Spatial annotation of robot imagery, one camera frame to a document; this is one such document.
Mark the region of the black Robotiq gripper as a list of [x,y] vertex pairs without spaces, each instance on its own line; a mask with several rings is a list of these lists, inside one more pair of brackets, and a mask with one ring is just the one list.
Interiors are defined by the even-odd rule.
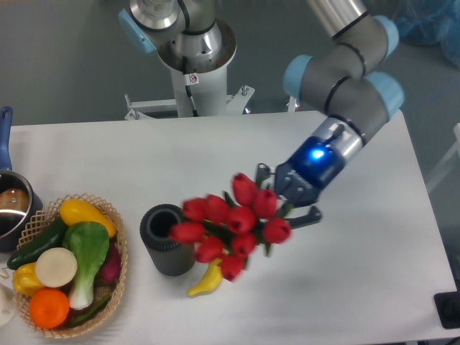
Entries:
[[[309,137],[278,166],[259,163],[255,183],[261,189],[273,189],[294,207],[304,207],[318,201],[322,190],[341,172],[341,154],[318,137]],[[323,213],[311,206],[306,215],[287,218],[292,229],[317,224]]]

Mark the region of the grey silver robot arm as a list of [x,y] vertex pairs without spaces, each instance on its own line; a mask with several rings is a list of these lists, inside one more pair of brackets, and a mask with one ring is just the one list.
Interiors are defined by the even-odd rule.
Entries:
[[[305,216],[299,228],[321,220],[319,195],[404,101],[400,84],[377,66],[397,47],[395,24],[372,16],[361,1],[311,1],[310,7],[334,41],[322,58],[300,55],[283,76],[285,92],[325,116],[323,123],[286,162],[260,165],[256,179]],[[227,67],[236,53],[231,28],[216,17],[213,1],[131,1],[119,23],[142,52],[157,52],[169,68],[180,117],[230,114]]]

